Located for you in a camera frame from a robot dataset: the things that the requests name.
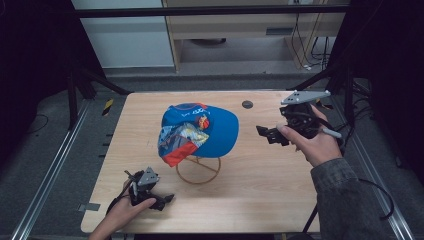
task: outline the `black horizontal bar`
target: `black horizontal bar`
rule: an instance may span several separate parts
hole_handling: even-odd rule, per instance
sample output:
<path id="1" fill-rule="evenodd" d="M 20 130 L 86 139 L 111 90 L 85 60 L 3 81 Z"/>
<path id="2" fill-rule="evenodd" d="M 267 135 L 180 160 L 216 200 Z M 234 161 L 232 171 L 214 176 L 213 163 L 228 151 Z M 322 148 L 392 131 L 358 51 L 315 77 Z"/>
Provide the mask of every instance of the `black horizontal bar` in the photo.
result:
<path id="1" fill-rule="evenodd" d="M 352 10 L 350 5 L 267 5 L 267 6 L 218 6 L 218 7 L 165 7 L 125 9 L 84 9 L 57 12 L 78 18 L 285 14 L 285 13 L 342 13 Z"/>

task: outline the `white wall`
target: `white wall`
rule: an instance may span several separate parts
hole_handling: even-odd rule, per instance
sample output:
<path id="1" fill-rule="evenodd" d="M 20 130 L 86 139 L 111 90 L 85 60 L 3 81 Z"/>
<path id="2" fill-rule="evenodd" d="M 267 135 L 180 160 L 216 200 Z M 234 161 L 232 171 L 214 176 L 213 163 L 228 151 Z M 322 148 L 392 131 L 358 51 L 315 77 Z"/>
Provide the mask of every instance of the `white wall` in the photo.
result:
<path id="1" fill-rule="evenodd" d="M 162 7 L 160 0 L 72 0 L 76 9 Z M 164 17 L 82 18 L 103 68 L 173 67 Z"/>

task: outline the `human hand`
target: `human hand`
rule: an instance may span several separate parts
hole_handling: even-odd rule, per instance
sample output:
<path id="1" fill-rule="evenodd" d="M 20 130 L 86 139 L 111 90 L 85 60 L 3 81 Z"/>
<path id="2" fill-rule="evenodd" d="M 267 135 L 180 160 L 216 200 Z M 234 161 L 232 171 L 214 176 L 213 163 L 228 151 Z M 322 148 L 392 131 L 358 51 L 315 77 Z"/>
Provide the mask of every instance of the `human hand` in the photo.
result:
<path id="1" fill-rule="evenodd" d="M 313 105 L 312 110 L 317 117 L 327 121 L 327 117 Z M 313 167 L 326 161 L 342 157 L 336 139 L 322 131 L 319 131 L 314 138 L 307 139 L 292 128 L 285 126 L 283 123 L 278 123 L 277 129 L 292 144 L 296 145 L 298 150 L 302 151 L 306 160 L 308 160 Z"/>
<path id="2" fill-rule="evenodd" d="M 156 202 L 155 198 L 149 198 L 133 206 L 131 204 L 128 189 L 126 189 L 122 196 L 124 197 L 122 197 L 115 206 L 112 207 L 106 217 L 90 234 L 90 240 L 107 239 L 110 235 L 112 235 L 112 233 L 122 229 L 138 214 L 151 207 Z"/>

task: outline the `hat stand base ring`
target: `hat stand base ring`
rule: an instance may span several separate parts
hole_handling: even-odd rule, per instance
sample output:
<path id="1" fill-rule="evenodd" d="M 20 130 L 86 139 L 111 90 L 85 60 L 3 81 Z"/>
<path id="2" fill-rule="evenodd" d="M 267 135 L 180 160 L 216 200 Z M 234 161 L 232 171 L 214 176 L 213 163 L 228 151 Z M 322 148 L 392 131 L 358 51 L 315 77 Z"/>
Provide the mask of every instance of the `hat stand base ring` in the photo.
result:
<path id="1" fill-rule="evenodd" d="M 191 158 L 185 158 L 184 160 L 191 161 L 191 162 L 193 162 L 193 163 L 195 163 L 195 164 L 198 164 L 198 165 L 200 165 L 200 166 L 202 166 L 202 167 L 204 167 L 204 168 L 206 168 L 206 169 L 208 169 L 208 170 L 210 170 L 210 171 L 212 171 L 212 172 L 215 172 L 215 174 L 214 174 L 212 177 L 210 177 L 209 179 L 207 179 L 207 180 L 205 180 L 205 181 L 199 181 L 199 182 L 191 181 L 191 180 L 188 180 L 187 178 L 183 177 L 183 175 L 180 173 L 180 170 L 178 169 L 178 165 L 176 165 L 176 166 L 175 166 L 175 168 L 176 168 L 176 170 L 177 170 L 177 174 L 178 174 L 178 176 L 179 176 L 179 177 L 180 177 L 183 181 L 185 181 L 185 182 L 187 182 L 187 183 L 190 183 L 190 184 L 205 184 L 205 183 L 208 183 L 208 182 L 210 182 L 210 181 L 214 180 L 214 179 L 216 178 L 216 176 L 218 176 L 219 171 L 221 170 L 221 158 L 217 158 L 217 159 L 218 159 L 218 169 L 213 169 L 213 168 L 211 168 L 211 167 L 209 167 L 209 166 L 207 166 L 207 165 L 205 165 L 205 164 L 201 163 L 201 162 L 199 161 L 200 159 L 201 159 L 201 158 L 199 158 L 199 157 L 194 157 L 194 159 L 191 159 Z"/>

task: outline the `person's left hand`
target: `person's left hand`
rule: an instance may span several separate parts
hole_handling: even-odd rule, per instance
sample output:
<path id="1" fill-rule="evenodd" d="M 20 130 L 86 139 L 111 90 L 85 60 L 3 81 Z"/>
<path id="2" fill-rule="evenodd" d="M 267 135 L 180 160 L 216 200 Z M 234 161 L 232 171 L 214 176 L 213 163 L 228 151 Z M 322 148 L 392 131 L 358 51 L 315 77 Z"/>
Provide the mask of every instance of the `person's left hand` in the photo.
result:
<path id="1" fill-rule="evenodd" d="M 129 191 L 126 189 L 123 197 L 112 207 L 106 217 L 91 233 L 89 239 L 105 239 L 112 233 L 122 229 L 131 220 L 145 209 L 151 207 L 156 202 L 155 198 L 149 198 L 133 206 L 129 197 Z"/>

